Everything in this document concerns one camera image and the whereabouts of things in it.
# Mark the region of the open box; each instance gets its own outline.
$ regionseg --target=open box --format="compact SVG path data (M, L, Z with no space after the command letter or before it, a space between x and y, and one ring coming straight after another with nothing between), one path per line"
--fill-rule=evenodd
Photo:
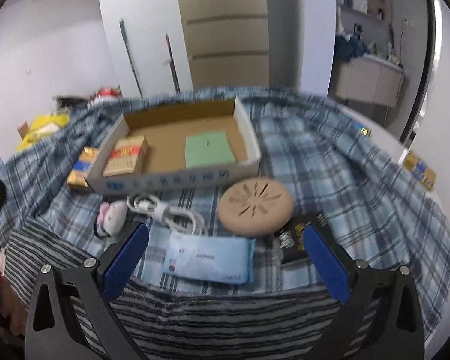
M185 168L188 135L225 131L236 163ZM149 148L141 174L103 176L115 144L145 135ZM113 125L85 179L101 195L230 185L258 174L262 153L250 118L239 98L165 105L126 116Z

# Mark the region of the hand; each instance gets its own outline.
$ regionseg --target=hand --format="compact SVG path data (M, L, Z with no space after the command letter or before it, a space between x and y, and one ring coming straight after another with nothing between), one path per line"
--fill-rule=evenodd
M10 282L0 273L0 314L10 317L10 332L13 335L25 335L27 309L13 291Z

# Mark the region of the plaid blanket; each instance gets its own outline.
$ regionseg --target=plaid blanket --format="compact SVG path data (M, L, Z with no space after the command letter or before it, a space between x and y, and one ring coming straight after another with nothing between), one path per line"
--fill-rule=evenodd
M335 239L352 258L375 268L408 264L421 301L426 336L437 326L450 285L450 233L438 204L411 174L393 163L354 127L333 100L291 90L214 88L172 97L103 103L72 116L69 126L13 156L0 170L7 203L0 213L0 243L33 218L60 239L93 256L108 246L93 228L103 200L70 190L65 179L84 146L101 143L121 113L173 102L239 96L258 136L260 174L284 183L295 214L324 211ZM162 193L160 199L196 210L209 235L227 235L216 217L224 188ZM282 267L266 240L258 240L255 281L224 286L162 273L170 232L151 219L150 244L134 276L162 290L233 295L277 293L320 283L309 260Z

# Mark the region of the power cord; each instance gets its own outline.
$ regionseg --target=power cord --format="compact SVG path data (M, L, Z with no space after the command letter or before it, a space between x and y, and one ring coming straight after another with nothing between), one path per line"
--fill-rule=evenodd
M128 196L127 206L130 211L150 216L154 221L168 226L172 231L190 233L190 226L181 225L175 222L175 217L181 216L182 218L186 218L189 223L192 223L192 235L201 236L205 233L205 219L198 212L172 206L162 202L155 195L144 193L141 195Z

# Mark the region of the beige round object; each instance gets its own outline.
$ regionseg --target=beige round object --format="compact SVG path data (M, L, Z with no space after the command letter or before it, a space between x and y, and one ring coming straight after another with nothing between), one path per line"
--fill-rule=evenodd
M292 217L294 201L282 183L249 178L231 186L218 203L218 219L228 230L257 237L280 230Z

